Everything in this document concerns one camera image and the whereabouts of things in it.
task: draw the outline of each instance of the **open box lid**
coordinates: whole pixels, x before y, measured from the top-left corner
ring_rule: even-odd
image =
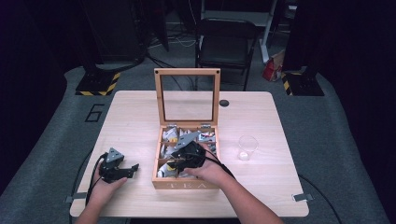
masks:
[[[217,126],[219,68],[154,69],[162,126]]]

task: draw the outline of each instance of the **person's right arm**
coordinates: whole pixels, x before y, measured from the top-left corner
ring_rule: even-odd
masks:
[[[213,161],[206,160],[202,167],[195,169],[186,168],[185,172],[199,176],[203,180],[219,186],[241,223],[283,223],[269,207],[253,196]]]

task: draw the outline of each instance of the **gray carpet floor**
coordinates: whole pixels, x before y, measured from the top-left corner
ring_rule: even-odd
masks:
[[[275,36],[270,54],[286,46],[284,34]],[[167,52],[162,46],[149,49],[157,57],[176,67],[194,67],[193,47],[171,43]],[[107,64],[114,68],[125,64]],[[146,59],[137,67],[122,72],[115,91],[155,90],[153,69]],[[297,172],[323,192],[343,223],[389,223],[374,187],[360,159],[348,128],[347,119],[331,83],[318,75],[324,97],[288,96],[282,81],[262,78],[259,48],[251,65],[248,91],[273,94]],[[106,118],[114,92],[109,96],[76,96],[75,88],[84,75],[82,68],[67,72],[67,90],[47,129],[31,154],[0,197],[0,223],[68,223],[66,195],[84,157],[93,148]],[[222,85],[224,91],[242,87]],[[98,122],[85,122],[93,105],[102,111]],[[325,199],[301,179],[305,193],[315,200],[308,203],[307,217],[283,218],[286,223],[338,223]],[[100,223],[125,223],[125,218],[103,217]],[[132,219],[131,223],[219,223],[219,220]],[[234,223],[235,220],[222,220]]]

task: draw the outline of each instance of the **forearm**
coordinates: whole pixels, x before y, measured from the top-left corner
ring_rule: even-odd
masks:
[[[283,223],[265,204],[247,191],[235,179],[226,175],[219,187],[230,201],[241,223]]]
[[[96,224],[101,210],[102,206],[95,206],[95,204],[88,203],[84,211],[79,215],[76,224]]]

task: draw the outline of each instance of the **white desk leg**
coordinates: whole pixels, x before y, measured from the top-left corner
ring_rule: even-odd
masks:
[[[270,33],[272,19],[274,17],[276,1],[277,0],[273,0],[273,3],[271,5],[271,11],[268,13],[267,24],[265,25],[264,34],[262,36],[262,39],[260,39],[260,46],[261,46],[261,49],[262,49],[262,62],[263,63],[266,63],[270,59],[270,57],[268,56],[268,49],[267,49],[266,43],[267,43],[267,39],[268,39],[268,34]]]

